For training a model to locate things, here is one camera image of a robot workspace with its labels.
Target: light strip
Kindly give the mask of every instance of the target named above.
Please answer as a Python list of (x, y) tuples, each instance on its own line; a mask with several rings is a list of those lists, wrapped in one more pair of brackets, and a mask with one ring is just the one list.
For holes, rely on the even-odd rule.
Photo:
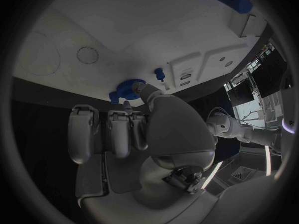
[(210, 176), (207, 178), (207, 180), (203, 183), (201, 189), (205, 189), (205, 187), (208, 186), (208, 184), (211, 182), (212, 178), (215, 176), (215, 174), (216, 174), (217, 171), (219, 170), (221, 164), (222, 164), (222, 162), (217, 163), (215, 169), (214, 169), (213, 172), (210, 174)]
[(270, 156), (270, 149), (268, 146), (265, 146), (266, 150), (266, 162), (267, 162), (267, 169), (266, 169), (266, 176), (271, 175), (271, 156)]
[(286, 127), (285, 122), (284, 122), (284, 119), (283, 119), (283, 128), (284, 128), (287, 132), (289, 132), (289, 133), (295, 133), (294, 131), (292, 131), (292, 130), (290, 130), (288, 127)]

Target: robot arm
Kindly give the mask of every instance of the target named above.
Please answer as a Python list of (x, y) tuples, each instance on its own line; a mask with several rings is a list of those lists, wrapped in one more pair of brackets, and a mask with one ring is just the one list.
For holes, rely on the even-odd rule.
[(216, 113), (216, 116), (209, 117), (206, 124), (214, 136), (237, 138), (244, 143), (253, 142), (269, 146), (276, 153), (281, 153), (279, 130), (253, 129), (251, 125), (239, 124), (234, 118), (223, 113)]

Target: vent grille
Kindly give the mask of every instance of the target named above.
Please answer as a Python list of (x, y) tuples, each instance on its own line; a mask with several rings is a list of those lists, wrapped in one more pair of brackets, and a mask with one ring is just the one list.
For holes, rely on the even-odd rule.
[(244, 182), (249, 175), (252, 173), (252, 169), (246, 168), (246, 167), (239, 167), (233, 174), (232, 176), (234, 178), (237, 178), (238, 180)]

